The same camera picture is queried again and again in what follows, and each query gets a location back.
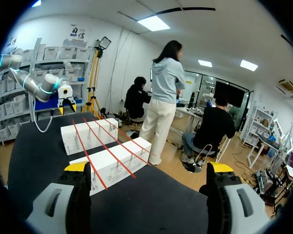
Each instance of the light blue hoodie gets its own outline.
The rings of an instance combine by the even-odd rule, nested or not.
[[[176,90],[185,89],[184,69],[180,62],[164,58],[152,66],[152,97],[154,99],[176,103]]]

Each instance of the woman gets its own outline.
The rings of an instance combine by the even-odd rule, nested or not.
[[[185,88],[184,70],[179,62],[182,53],[182,45],[172,40],[153,60],[152,98],[140,131],[140,137],[147,141],[155,136],[149,157],[153,165],[162,162],[161,153],[176,112],[176,93]]]

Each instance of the black jacket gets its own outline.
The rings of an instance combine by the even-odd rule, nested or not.
[[[130,118],[141,118],[145,113],[142,105],[144,102],[150,103],[151,96],[143,91],[141,87],[132,85],[126,94],[125,108],[129,112]]]
[[[193,139],[193,144],[200,149],[203,149],[207,144],[211,144],[212,150],[217,151],[224,135],[233,138],[234,134],[234,122],[226,111],[218,107],[206,107],[201,127]]]

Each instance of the ceiling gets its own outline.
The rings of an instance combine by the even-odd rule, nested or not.
[[[215,10],[160,14],[170,29],[156,32],[133,20],[178,7]],[[42,0],[41,6],[31,8],[21,21],[58,14],[105,20],[160,46],[178,40],[183,44],[181,62],[186,70],[246,84],[260,81],[275,86],[281,79],[293,82],[293,48],[281,38],[286,34],[275,20],[254,0]],[[210,61],[213,67],[200,66],[198,59]],[[240,67],[242,59],[257,64],[257,70]]]

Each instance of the white shelving unit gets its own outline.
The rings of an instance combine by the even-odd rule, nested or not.
[[[256,145],[259,141],[259,135],[258,131],[262,131],[263,133],[269,133],[269,127],[272,119],[276,116],[272,116],[265,112],[264,110],[260,109],[257,106],[254,106],[251,118],[247,126],[247,131],[243,138],[243,144],[247,143],[251,146],[255,146],[255,148],[258,148]],[[261,124],[259,121],[267,119],[268,120],[268,127],[265,127],[263,124]]]
[[[76,86],[76,85],[81,86],[81,95],[82,95],[81,98],[82,98],[83,102],[76,104],[76,106],[77,107],[83,107],[85,105],[85,103],[87,102],[87,100],[86,100],[87,99],[86,86],[88,85],[88,82],[89,82],[89,76],[90,76],[90,72],[91,72],[92,61],[93,61],[94,55],[95,55],[94,47],[91,50],[89,59],[87,59],[87,60],[68,58],[68,59],[46,59],[46,60],[42,60],[42,61],[36,61],[36,57],[37,57],[37,54],[38,54],[38,50],[39,50],[41,40],[42,40],[41,38],[37,39],[35,47],[34,47],[34,53],[33,53],[33,56],[31,58],[30,62],[22,63],[21,66],[20,66],[20,69],[29,67],[29,73],[33,74],[35,66],[39,65],[39,64],[51,64],[51,63],[54,63],[54,64],[57,63],[58,64],[58,63],[63,63],[64,61],[75,62],[75,63],[84,63],[84,81],[70,82],[70,84],[73,85],[73,86]],[[0,71],[0,76],[2,76],[5,73],[8,73],[8,69]],[[0,94],[0,98],[4,98],[4,97],[8,97],[8,96],[16,96],[16,95],[20,95],[22,93],[25,93],[25,90],[23,90],[22,88],[14,89],[14,90],[5,92],[3,94]],[[4,121],[4,120],[15,118],[15,117],[24,116],[24,115],[30,115],[31,121],[34,121],[34,119],[33,119],[33,109],[34,109],[33,101],[34,101],[34,97],[32,95],[28,94],[28,109],[26,111],[24,111],[23,113],[21,113],[21,114],[17,114],[17,115],[16,114],[11,114],[11,115],[5,115],[3,117],[0,117],[0,122]],[[38,112],[47,112],[47,111],[50,111],[50,110],[51,110],[51,108],[47,108],[47,109],[43,109],[43,110],[36,110],[36,111],[34,111],[34,114],[36,115],[36,113],[38,113]],[[5,139],[0,139],[0,142],[3,143],[3,145],[4,145],[4,141],[15,139],[15,138],[16,138],[15,136],[10,136],[10,137],[5,138]]]

